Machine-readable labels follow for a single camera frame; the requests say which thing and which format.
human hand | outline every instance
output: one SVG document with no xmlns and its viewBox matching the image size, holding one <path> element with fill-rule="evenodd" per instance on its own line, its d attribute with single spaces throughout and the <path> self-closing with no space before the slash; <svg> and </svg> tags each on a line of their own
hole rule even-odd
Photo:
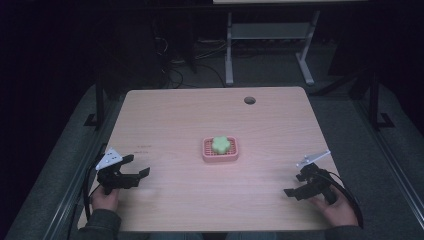
<svg viewBox="0 0 424 240">
<path fill-rule="evenodd" d="M 318 197 L 309 198 L 309 202 L 320 210 L 333 227 L 358 226 L 355 212 L 347 198 L 336 187 L 330 186 L 330 189 L 337 196 L 337 201 L 332 205 L 328 205 L 325 200 Z"/>
<path fill-rule="evenodd" d="M 113 189 L 109 195 L 105 195 L 103 186 L 99 186 L 91 195 L 93 211 L 96 209 L 107 209 L 115 212 L 118 209 L 119 189 Z"/>
</svg>

person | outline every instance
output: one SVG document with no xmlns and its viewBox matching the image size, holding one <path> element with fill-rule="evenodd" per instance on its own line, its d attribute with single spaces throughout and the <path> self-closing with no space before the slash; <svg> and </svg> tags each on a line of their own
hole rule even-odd
<svg viewBox="0 0 424 240">
<path fill-rule="evenodd" d="M 334 186 L 332 191 L 337 196 L 337 201 L 328 205 L 328 203 L 318 196 L 309 198 L 308 201 L 314 205 L 328 220 L 332 228 L 325 230 L 326 240 L 357 240 L 367 239 L 364 231 L 358 226 L 355 213 L 346 199 L 346 197 Z M 116 239 L 121 218 L 116 214 L 118 208 L 119 189 L 113 189 L 109 195 L 104 194 L 104 188 L 99 186 L 91 196 L 91 204 L 93 213 L 85 227 L 78 230 L 77 239 L 85 240 L 109 240 Z M 174 233 L 157 233 L 152 234 L 149 239 L 195 239 L 201 240 L 202 235 L 199 233 L 192 234 L 174 234 Z M 226 240 L 235 239 L 277 239 L 276 233 L 238 233 L 233 232 L 227 235 Z"/>
</svg>

table top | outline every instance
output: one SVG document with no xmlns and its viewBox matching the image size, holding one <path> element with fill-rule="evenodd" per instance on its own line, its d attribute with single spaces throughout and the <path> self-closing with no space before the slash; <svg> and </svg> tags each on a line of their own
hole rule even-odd
<svg viewBox="0 0 424 240">
<path fill-rule="evenodd" d="M 246 97 L 256 102 L 246 104 Z M 203 139 L 214 136 L 237 139 L 236 161 L 203 161 Z M 109 147 L 135 155 L 122 173 L 151 167 L 139 187 L 120 192 L 121 231 L 328 227 L 307 201 L 283 192 L 302 185 L 295 165 L 304 155 L 328 148 L 302 88 L 131 91 Z M 337 173 L 331 155 L 317 165 Z M 82 214 L 78 226 L 85 223 Z"/>
</svg>

metal frame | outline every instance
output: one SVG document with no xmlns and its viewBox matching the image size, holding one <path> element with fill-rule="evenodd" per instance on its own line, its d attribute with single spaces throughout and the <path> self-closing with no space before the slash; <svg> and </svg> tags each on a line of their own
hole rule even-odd
<svg viewBox="0 0 424 240">
<path fill-rule="evenodd" d="M 370 80 L 370 103 L 368 110 L 368 117 L 371 125 L 376 131 L 380 131 L 380 128 L 392 128 L 395 127 L 393 122 L 390 120 L 386 113 L 380 113 L 383 118 L 383 122 L 378 121 L 378 93 L 379 93 L 379 81 L 376 73 Z"/>
<path fill-rule="evenodd" d="M 90 114 L 84 123 L 84 126 L 95 126 L 96 131 L 102 126 L 105 118 L 105 106 L 103 86 L 100 78 L 97 78 L 96 84 L 96 114 Z"/>
<path fill-rule="evenodd" d="M 389 165 L 389 168 L 394 175 L 394 179 L 396 183 L 398 184 L 399 190 L 401 191 L 402 195 L 405 197 L 405 200 L 407 201 L 413 214 L 417 218 L 417 221 L 420 224 L 421 228 L 424 230 L 424 202 L 423 200 L 418 195 L 415 188 L 412 186 L 411 182 L 409 181 L 402 167 L 399 165 L 398 163 L 399 160 L 396 158 L 396 156 L 392 152 L 386 139 L 383 137 L 380 131 L 375 128 L 374 124 L 368 121 L 369 111 L 367 110 L 367 108 L 359 102 L 355 104 L 355 107 L 357 108 L 358 112 L 363 113 L 363 114 L 360 114 L 360 116 L 362 116 L 362 119 L 365 123 L 368 123 L 368 124 L 365 124 L 365 126 L 367 127 L 368 131 L 371 133 L 372 137 L 374 138 L 375 142 L 377 143 L 378 147 L 383 153 L 387 161 L 387 164 Z"/>
<path fill-rule="evenodd" d="M 306 63 L 306 55 L 314 36 L 320 11 L 315 11 L 309 23 L 252 23 L 233 24 L 232 13 L 228 13 L 227 22 L 227 53 L 225 55 L 225 83 L 227 86 L 234 84 L 233 62 L 231 58 L 231 45 L 233 39 L 304 39 L 305 45 L 296 60 L 302 71 L 306 84 L 313 85 L 314 79 Z"/>
<path fill-rule="evenodd" d="M 72 207 L 76 204 L 78 195 L 80 194 L 81 187 L 84 181 L 84 175 L 88 169 L 90 163 L 95 159 L 100 152 L 103 152 L 103 148 L 106 146 L 110 135 L 113 130 L 113 122 L 116 121 L 116 112 L 119 112 L 121 106 L 115 102 L 109 102 L 105 118 L 103 123 L 99 126 L 99 129 L 93 132 L 93 136 L 87 146 L 87 149 L 82 156 L 82 160 L 78 165 L 75 175 L 69 182 L 69 187 L 66 190 L 66 194 L 61 199 L 57 206 L 56 212 L 53 219 L 50 222 L 43 239 L 58 239 L 60 234 L 65 228 L 66 220 L 71 216 Z"/>
</svg>

sleeve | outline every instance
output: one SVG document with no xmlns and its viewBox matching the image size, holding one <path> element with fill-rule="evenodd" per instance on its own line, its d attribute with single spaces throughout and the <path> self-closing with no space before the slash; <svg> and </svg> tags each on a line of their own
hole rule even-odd
<svg viewBox="0 0 424 240">
<path fill-rule="evenodd" d="M 367 240 L 365 231 L 358 226 L 340 226 L 325 231 L 325 240 Z"/>
<path fill-rule="evenodd" d="M 121 226 L 121 218 L 113 211 L 96 209 L 85 227 L 78 230 L 78 240 L 113 240 Z"/>
</svg>

